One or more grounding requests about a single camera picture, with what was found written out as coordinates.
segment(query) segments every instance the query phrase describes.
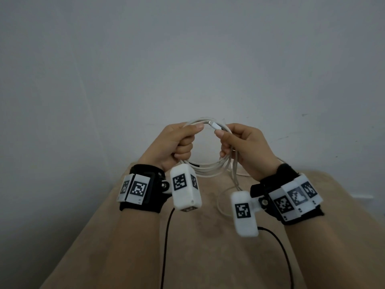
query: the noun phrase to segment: beige fabric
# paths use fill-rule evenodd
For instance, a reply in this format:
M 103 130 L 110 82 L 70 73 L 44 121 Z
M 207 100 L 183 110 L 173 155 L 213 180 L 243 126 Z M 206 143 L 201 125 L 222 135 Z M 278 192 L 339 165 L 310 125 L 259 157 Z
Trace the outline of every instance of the beige fabric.
M 385 284 L 384 228 L 330 175 L 319 171 L 304 173 L 324 198 L 325 217 L 361 263 L 363 272 L 369 276 L 367 281 L 373 284 L 372 288 L 384 288 L 381 286 Z M 119 218 L 116 197 L 122 181 L 123 176 L 44 282 L 43 289 L 95 287 Z M 198 182 L 203 207 L 188 213 L 175 211 L 171 219 L 164 287 L 289 288 L 288 269 L 277 241 L 264 231 L 257 238 L 241 238 L 232 219 L 217 211 L 217 195 L 232 185 L 229 176 L 199 178 Z M 241 176 L 239 182 L 247 189 L 255 183 Z M 221 198 L 221 204 L 230 211 L 227 197 Z M 161 247 L 171 209 L 172 199 L 169 199 L 161 212 Z M 256 218 L 259 226 L 272 230 L 281 239 L 293 267 L 295 288 L 305 288 L 281 223 L 264 212 L 258 212 Z

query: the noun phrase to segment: person's left hand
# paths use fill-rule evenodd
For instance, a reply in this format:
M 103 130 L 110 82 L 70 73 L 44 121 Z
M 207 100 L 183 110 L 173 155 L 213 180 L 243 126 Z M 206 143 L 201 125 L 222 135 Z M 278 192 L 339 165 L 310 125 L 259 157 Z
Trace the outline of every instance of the person's left hand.
M 179 160 L 189 159 L 194 135 L 203 130 L 204 124 L 184 125 L 185 122 L 166 126 L 137 163 L 153 165 L 166 172 Z

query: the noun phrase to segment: gray wall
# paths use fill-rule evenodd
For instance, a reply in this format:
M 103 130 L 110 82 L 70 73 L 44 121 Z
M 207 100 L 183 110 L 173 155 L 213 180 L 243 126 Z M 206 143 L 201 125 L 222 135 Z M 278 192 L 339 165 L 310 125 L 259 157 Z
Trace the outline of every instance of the gray wall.
M 260 128 L 385 212 L 385 0 L 0 3 L 0 279 L 36 288 L 169 123 Z M 217 160 L 210 129 L 193 157 Z

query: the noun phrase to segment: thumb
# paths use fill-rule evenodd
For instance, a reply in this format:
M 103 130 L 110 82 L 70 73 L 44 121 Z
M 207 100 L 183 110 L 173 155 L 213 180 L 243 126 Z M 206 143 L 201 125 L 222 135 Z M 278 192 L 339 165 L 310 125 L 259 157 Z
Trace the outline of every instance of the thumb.
M 243 145 L 245 143 L 245 140 L 242 140 L 241 138 L 234 136 L 230 132 L 225 132 L 223 130 L 216 130 L 215 135 L 219 139 L 221 139 L 221 143 L 228 143 L 229 145 L 237 148 L 238 150 L 243 149 Z
M 179 142 L 183 138 L 186 138 L 186 137 L 189 137 L 189 136 L 192 136 L 192 135 L 199 133 L 200 131 L 203 130 L 204 127 L 205 127 L 204 124 L 185 126 L 183 128 L 172 131 L 170 136 L 171 136 L 172 140 Z

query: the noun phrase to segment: person's right hand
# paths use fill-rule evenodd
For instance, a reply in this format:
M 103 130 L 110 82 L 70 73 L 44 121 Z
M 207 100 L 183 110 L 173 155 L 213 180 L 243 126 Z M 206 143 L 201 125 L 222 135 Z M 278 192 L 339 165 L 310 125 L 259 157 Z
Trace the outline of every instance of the person's right hand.
M 223 130 L 215 131 L 215 135 L 221 139 L 222 143 L 221 157 L 232 152 L 234 159 L 235 151 L 230 150 L 230 146 L 237 149 L 238 162 L 253 179 L 258 181 L 277 172 L 282 162 L 273 154 L 259 129 L 241 124 L 227 126 L 233 132 L 232 134 Z

